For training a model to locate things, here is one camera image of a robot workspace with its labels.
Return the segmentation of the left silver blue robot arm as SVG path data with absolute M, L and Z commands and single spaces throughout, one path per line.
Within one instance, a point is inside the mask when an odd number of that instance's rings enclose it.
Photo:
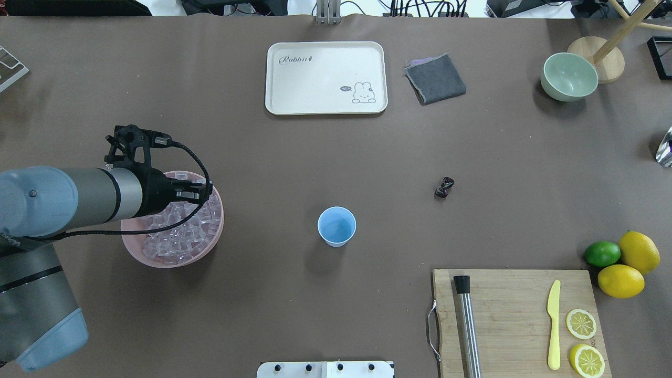
M 2 364 L 43 369 L 89 338 L 53 243 L 84 227 L 144 217 L 169 203 L 204 204 L 204 182 L 166 177 L 149 166 L 2 172 Z

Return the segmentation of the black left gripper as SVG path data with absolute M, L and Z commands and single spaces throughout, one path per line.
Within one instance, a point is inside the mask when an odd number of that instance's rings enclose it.
M 170 203 L 204 204 L 211 195 L 210 182 L 171 179 L 154 168 L 138 170 L 138 179 L 142 187 L 139 217 L 160 213 Z

